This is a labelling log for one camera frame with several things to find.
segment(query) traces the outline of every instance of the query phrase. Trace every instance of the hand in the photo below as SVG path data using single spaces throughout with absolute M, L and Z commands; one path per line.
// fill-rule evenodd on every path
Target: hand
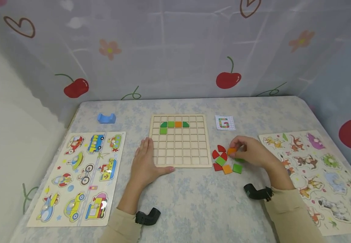
M 140 189 L 155 181 L 164 174 L 170 174 L 174 167 L 157 168 L 153 161 L 154 145 L 151 138 L 146 138 L 140 143 L 132 161 L 130 183 Z
M 255 138 L 236 136 L 229 144 L 230 148 L 239 151 L 229 154 L 231 158 L 244 159 L 255 166 L 267 169 L 271 165 L 280 164 L 280 161 L 262 143 Z

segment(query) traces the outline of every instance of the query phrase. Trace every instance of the white wall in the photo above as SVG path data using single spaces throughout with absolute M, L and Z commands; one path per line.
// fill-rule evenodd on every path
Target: white wall
M 40 184 L 64 133 L 0 53 L 0 243 L 22 217 L 22 183 Z

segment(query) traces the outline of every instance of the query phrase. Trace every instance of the right hand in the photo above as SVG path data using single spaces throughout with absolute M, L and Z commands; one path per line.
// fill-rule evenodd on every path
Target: right hand
M 229 154 L 231 158 L 244 159 L 250 164 L 264 169 L 277 162 L 280 164 L 280 160 L 255 138 L 236 136 L 229 146 L 237 149 L 236 153 Z

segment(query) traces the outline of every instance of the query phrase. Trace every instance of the black wrist strap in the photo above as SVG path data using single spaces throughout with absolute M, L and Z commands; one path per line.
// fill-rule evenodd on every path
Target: black wrist strap
M 155 225 L 160 215 L 161 212 L 156 208 L 152 208 L 149 215 L 139 211 L 136 213 L 135 223 L 141 225 Z

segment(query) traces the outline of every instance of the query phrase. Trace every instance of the orange square tile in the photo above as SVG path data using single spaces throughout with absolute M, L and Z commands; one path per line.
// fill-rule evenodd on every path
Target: orange square tile
M 223 171 L 224 171 L 224 174 L 232 173 L 231 166 L 229 164 L 226 164 L 225 166 L 223 166 Z

